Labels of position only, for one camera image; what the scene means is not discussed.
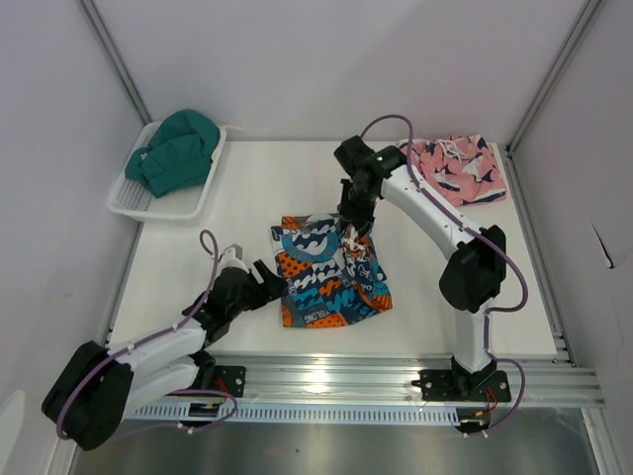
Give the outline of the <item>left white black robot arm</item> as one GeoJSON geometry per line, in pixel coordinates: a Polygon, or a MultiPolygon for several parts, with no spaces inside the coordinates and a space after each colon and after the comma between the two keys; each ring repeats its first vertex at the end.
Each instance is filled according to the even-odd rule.
{"type": "Polygon", "coordinates": [[[280,299],[287,284],[260,260],[247,268],[233,258],[212,277],[176,324],[110,348],[90,340],[74,351],[41,405],[59,438],[92,450],[165,396],[231,396],[216,385],[207,349],[240,314],[280,299]]]}

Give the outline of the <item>blue patterned shorts pile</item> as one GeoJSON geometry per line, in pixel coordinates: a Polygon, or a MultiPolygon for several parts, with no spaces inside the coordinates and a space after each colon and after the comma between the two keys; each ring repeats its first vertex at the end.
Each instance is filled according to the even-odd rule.
{"type": "Polygon", "coordinates": [[[285,328],[358,324],[393,308],[387,275],[369,235],[344,229],[336,214],[284,216],[270,228],[285,328]]]}

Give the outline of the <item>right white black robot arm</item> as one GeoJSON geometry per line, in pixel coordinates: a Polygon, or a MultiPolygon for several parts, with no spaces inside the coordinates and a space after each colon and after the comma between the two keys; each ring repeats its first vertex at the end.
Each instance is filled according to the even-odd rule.
{"type": "Polygon", "coordinates": [[[476,398],[497,371],[485,351],[484,312],[506,276],[504,232],[461,218],[394,145],[375,151],[354,136],[333,155],[348,175],[341,181],[337,208],[345,234],[357,241],[370,233],[377,202],[384,199],[404,212],[442,252],[446,266],[439,291],[456,318],[450,390],[463,399],[476,398]]]}

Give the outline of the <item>pink shark print shorts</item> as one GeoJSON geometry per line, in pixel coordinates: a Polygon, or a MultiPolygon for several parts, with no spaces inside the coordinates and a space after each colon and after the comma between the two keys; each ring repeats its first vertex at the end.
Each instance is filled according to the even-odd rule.
{"type": "Polygon", "coordinates": [[[497,159],[481,135],[413,140],[411,161],[423,180],[455,207],[506,198],[497,159]]]}

